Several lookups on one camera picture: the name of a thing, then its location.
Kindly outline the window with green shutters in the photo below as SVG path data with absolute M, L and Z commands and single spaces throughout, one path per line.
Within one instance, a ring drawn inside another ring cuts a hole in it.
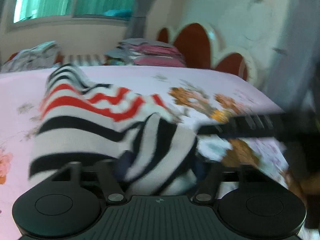
M 6 0 L 1 26 L 6 32 L 40 25 L 126 26 L 135 0 Z

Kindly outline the stack of folded pink clothes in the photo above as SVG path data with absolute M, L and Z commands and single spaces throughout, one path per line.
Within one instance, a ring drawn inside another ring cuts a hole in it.
M 128 38 L 108 50 L 105 57 L 123 59 L 127 66 L 185 67 L 183 55 L 175 46 L 144 38 Z

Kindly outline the right grey curtain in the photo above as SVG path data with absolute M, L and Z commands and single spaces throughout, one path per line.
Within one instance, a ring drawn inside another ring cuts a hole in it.
M 171 0 L 135 0 L 124 38 L 153 38 L 167 21 L 170 3 Z

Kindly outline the pink floral bedsheet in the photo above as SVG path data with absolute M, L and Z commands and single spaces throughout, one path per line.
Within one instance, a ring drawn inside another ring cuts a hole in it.
M 231 115 L 280 111 L 266 95 L 241 78 L 213 70 L 174 67 L 77 67 L 95 83 L 125 87 L 143 96 L 157 94 L 174 123 L 197 130 L 203 122 Z M 1 75 L 1 239 L 18 239 L 11 209 L 31 186 L 29 166 L 41 124 L 40 105 L 48 77 L 58 68 Z

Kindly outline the crumpled grey white clothes pile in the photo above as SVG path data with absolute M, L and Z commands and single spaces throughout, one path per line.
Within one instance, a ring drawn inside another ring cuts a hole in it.
M 1 66 L 1 74 L 51 68 L 61 59 L 61 47 L 57 42 L 44 42 L 12 54 Z

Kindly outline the colourful patterned cloth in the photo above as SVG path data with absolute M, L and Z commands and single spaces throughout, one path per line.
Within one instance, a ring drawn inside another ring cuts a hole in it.
M 105 57 L 105 65 L 106 66 L 126 66 L 127 62 L 123 59 L 113 58 L 113 57 Z

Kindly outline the grey white striped cloth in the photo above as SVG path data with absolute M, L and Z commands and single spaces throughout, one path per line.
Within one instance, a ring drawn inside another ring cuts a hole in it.
M 104 55 L 82 54 L 66 55 L 63 57 L 63 64 L 71 64 L 78 67 L 103 66 L 106 64 Z

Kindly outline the striped red black white sweater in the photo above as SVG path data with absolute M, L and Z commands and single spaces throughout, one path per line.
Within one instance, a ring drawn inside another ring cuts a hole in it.
M 195 132 L 174 123 L 159 95 L 143 96 L 125 87 L 90 81 L 65 65 L 47 79 L 34 138 L 29 181 L 36 185 L 70 162 L 91 166 L 134 161 L 119 184 L 128 195 L 173 196 L 196 185 Z

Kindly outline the red white scalloped headboard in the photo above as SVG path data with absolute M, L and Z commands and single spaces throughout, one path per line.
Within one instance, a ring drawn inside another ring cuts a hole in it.
M 157 34 L 157 41 L 175 46 L 188 68 L 233 74 L 254 87 L 259 86 L 258 68 L 249 51 L 225 46 L 222 37 L 208 23 L 187 23 L 178 29 L 163 27 Z

